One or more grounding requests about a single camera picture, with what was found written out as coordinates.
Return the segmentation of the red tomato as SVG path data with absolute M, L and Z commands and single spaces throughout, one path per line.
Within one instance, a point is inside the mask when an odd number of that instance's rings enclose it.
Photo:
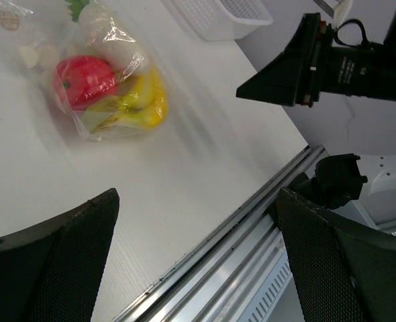
M 60 106 L 73 111 L 85 111 L 118 92 L 117 75 L 110 64 L 91 55 L 62 60 L 54 71 L 53 86 Z

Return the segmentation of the white radish with leaves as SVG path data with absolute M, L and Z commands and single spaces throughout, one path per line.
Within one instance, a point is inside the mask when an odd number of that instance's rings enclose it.
M 150 72 L 150 57 L 116 18 L 97 1 L 69 1 L 68 9 L 87 45 L 124 76 Z

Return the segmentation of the clear zip top bag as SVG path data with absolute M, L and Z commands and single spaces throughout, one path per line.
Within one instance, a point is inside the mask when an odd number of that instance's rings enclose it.
M 0 36 L 85 139 L 146 133 L 168 116 L 158 65 L 100 1 L 0 1 Z

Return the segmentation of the white perforated plastic basket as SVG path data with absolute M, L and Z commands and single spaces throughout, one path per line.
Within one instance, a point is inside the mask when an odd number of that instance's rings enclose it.
M 273 23 L 262 1 L 177 0 L 162 4 L 185 32 L 206 42 L 239 40 Z

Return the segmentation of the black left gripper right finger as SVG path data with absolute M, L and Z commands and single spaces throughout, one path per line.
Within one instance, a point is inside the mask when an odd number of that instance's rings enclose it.
M 277 212 L 305 321 L 396 321 L 396 237 L 282 188 Z

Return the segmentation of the yellow banana bunch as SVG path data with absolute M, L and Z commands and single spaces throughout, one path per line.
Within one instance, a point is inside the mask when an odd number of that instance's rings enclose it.
M 100 133 L 115 127 L 154 129 L 168 115 L 168 95 L 159 69 L 132 76 L 121 84 L 122 95 L 108 95 L 90 105 L 81 117 L 90 133 Z

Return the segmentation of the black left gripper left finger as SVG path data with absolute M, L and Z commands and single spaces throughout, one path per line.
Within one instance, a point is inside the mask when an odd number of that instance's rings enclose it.
M 109 189 L 0 237 L 0 321 L 90 321 L 118 214 Z

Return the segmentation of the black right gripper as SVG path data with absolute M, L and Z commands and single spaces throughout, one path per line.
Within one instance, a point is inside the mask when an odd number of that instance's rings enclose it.
M 368 40 L 343 42 L 340 28 L 306 13 L 285 50 L 261 71 L 240 85 L 236 97 L 276 105 L 312 107 L 322 92 L 396 102 L 396 11 L 383 43 Z

